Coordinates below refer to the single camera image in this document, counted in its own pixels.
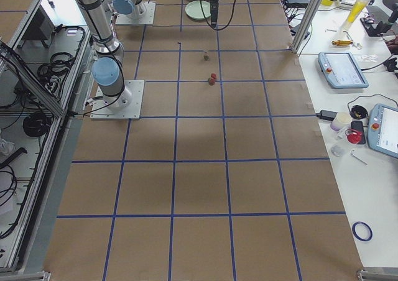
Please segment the pale green plate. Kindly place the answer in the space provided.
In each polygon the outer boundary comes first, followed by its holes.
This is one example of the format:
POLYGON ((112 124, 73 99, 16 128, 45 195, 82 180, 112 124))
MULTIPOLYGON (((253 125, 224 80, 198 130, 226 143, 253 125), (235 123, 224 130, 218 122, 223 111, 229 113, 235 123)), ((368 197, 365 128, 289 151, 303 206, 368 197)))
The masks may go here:
POLYGON ((189 18, 196 21, 209 19, 211 16, 210 3, 207 1, 192 1, 186 5, 185 13, 189 18))

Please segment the upper teach pendant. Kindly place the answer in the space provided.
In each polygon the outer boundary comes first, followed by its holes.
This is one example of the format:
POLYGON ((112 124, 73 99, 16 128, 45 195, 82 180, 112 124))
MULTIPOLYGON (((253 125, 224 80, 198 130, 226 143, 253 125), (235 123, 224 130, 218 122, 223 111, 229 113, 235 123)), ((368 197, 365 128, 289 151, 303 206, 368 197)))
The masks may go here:
POLYGON ((318 64, 328 84, 335 89, 367 88, 369 83, 350 52, 320 52, 318 64))

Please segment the teach pendant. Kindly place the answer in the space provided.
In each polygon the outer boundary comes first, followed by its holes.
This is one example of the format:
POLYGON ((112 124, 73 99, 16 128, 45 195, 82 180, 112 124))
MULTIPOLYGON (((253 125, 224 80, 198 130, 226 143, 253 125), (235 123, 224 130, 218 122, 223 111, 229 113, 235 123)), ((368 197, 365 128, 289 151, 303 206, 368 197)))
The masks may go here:
POLYGON ((368 146, 397 158, 397 108, 376 104, 369 115, 368 146))
POLYGON ((328 84, 335 89, 367 88, 369 83, 350 52, 320 52, 318 64, 328 84))

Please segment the yellow white bottle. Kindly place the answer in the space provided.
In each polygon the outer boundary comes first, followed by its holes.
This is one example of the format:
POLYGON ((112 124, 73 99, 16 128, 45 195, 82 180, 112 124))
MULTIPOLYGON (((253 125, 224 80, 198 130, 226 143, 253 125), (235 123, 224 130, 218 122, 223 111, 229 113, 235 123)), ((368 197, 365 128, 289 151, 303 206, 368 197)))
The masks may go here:
POLYGON ((353 4, 353 7, 350 10, 349 15, 347 16, 344 23, 341 25, 340 30, 348 31, 349 28, 354 23, 354 21, 357 19, 357 17, 360 15, 363 9, 369 4, 370 1, 371 0, 356 0, 355 3, 353 4))

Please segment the black power adapter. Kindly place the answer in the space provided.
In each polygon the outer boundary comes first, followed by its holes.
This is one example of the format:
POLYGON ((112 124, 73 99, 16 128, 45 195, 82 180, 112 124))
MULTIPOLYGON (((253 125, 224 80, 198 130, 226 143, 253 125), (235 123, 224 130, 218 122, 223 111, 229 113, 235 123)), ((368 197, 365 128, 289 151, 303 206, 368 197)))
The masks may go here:
POLYGON ((333 121, 336 118, 337 112, 321 110, 319 113, 316 113, 316 117, 326 121, 333 121))

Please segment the white purple cup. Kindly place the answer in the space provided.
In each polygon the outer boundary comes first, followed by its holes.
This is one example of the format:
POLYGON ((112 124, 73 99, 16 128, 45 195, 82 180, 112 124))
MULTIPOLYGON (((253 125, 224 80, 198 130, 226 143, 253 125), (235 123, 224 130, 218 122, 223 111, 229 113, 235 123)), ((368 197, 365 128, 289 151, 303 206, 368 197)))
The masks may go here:
POLYGON ((332 120, 330 127, 334 131, 339 131, 340 129, 350 125, 352 122, 352 117, 345 112, 338 112, 335 118, 332 120))

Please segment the black round dish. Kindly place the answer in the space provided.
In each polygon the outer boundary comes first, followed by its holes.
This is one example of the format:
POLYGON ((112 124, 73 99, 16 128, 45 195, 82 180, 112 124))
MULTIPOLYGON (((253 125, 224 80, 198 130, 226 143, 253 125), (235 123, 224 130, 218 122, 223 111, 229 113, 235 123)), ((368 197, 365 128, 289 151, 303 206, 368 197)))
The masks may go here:
POLYGON ((368 117, 367 109, 360 105, 354 105, 353 107, 351 107, 349 114, 353 119, 357 120, 365 119, 368 117))

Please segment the red round object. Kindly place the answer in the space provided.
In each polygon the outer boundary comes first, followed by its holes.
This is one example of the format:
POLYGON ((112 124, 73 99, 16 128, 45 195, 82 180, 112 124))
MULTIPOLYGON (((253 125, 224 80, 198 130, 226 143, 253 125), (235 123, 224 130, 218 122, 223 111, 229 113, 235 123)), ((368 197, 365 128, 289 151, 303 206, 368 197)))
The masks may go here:
POLYGON ((357 130, 349 129, 345 132, 348 142, 352 144, 359 144, 362 140, 363 133, 357 130))

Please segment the silver allen key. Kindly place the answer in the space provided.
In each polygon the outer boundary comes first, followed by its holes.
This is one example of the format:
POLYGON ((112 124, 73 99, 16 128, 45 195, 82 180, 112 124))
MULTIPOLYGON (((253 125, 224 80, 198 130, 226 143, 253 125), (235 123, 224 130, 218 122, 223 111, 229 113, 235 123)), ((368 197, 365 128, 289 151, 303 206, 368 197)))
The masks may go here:
POLYGON ((352 151, 350 152, 350 155, 351 155, 353 158, 355 158, 356 160, 360 161, 362 164, 368 165, 368 163, 367 163, 366 161, 364 161, 363 159, 361 159, 360 157, 358 157, 358 156, 356 155, 355 150, 352 150, 352 151))

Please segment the lower teach pendant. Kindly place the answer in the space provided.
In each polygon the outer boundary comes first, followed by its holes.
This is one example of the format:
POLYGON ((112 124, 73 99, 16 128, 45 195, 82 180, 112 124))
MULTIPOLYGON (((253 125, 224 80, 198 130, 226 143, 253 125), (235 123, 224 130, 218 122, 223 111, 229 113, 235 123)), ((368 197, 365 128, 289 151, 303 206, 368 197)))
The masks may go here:
POLYGON ((368 146, 397 158, 397 108, 376 104, 369 115, 368 146))

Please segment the blue tape roll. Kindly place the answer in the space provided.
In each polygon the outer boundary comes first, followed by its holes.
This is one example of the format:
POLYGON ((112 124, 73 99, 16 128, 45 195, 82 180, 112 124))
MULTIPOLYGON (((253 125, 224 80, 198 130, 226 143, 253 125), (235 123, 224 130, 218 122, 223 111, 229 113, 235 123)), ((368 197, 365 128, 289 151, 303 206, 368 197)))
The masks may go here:
POLYGON ((353 236, 361 242, 369 242, 373 238, 373 231, 370 225, 362 221, 353 223, 351 231, 353 236))

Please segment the aluminium frame post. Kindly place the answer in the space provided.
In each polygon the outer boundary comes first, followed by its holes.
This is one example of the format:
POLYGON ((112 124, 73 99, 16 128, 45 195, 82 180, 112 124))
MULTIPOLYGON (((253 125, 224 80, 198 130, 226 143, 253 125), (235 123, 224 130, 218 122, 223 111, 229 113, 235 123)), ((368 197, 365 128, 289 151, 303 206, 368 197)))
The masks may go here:
POLYGON ((308 28, 310 27, 310 24, 312 23, 312 20, 317 13, 318 7, 321 4, 322 0, 310 0, 310 3, 308 4, 306 11, 303 15, 302 21, 300 23, 300 26, 298 28, 298 31, 293 39, 292 46, 291 46, 291 51, 293 53, 297 53, 299 50, 299 47, 301 46, 301 43, 304 41, 305 34, 308 31, 308 28))

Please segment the yellow handled tool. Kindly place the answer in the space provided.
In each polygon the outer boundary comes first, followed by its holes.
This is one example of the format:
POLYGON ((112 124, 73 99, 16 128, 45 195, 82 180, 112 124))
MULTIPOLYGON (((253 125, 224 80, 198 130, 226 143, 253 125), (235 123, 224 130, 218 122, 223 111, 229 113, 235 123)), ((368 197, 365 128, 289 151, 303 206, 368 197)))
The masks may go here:
POLYGON ((331 44, 333 46, 336 46, 336 47, 345 47, 345 46, 353 45, 353 41, 352 40, 341 40, 341 39, 339 39, 339 40, 332 40, 331 44))

